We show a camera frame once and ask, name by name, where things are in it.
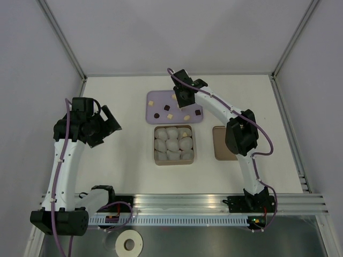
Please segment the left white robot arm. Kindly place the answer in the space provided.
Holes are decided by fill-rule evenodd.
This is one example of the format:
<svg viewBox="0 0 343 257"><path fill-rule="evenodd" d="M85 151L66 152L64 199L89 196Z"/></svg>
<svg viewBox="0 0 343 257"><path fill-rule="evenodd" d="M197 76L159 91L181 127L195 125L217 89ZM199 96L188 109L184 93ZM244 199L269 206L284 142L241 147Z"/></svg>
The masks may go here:
<svg viewBox="0 0 343 257"><path fill-rule="evenodd" d="M54 125L54 164L46 196L30 222L47 235L82 236L88 221L101 208L106 212L117 206L110 185L93 186L82 199L76 199L80 158L86 145L94 148L120 124L106 105L88 97L74 97L67 102L66 115Z"/></svg>

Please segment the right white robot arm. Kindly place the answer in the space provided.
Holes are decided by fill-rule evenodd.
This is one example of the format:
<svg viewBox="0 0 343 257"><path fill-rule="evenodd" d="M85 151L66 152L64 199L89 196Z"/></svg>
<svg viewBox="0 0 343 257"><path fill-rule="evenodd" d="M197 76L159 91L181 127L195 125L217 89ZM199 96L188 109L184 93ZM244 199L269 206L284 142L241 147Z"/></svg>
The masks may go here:
<svg viewBox="0 0 343 257"><path fill-rule="evenodd" d="M229 196L222 202L230 213L272 213L275 197L270 195L258 174L256 148L258 129L254 113L234 107L216 96L208 84L201 79L192 80L185 70L167 70L174 83L174 92L179 107L197 104L214 115L225 126L225 145L240 165L243 176L243 195Z"/></svg>

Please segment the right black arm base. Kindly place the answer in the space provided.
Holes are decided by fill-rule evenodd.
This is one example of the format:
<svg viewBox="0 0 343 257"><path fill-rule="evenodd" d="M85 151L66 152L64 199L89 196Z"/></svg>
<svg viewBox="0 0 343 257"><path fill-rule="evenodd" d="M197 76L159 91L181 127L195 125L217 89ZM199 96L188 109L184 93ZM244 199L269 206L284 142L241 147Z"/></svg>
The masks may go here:
<svg viewBox="0 0 343 257"><path fill-rule="evenodd" d="M275 212L275 199L273 196L262 198L249 198L247 196L228 196L222 200L230 213L273 213Z"/></svg>

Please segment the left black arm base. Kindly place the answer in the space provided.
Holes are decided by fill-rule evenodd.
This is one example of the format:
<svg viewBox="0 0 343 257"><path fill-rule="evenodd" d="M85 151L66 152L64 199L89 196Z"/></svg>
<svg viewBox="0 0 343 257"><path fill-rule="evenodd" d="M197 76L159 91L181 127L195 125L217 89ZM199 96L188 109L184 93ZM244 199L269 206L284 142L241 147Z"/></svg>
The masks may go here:
<svg viewBox="0 0 343 257"><path fill-rule="evenodd" d="M133 196L120 195L110 199L97 213L108 213L105 223L128 223L133 218Z"/></svg>

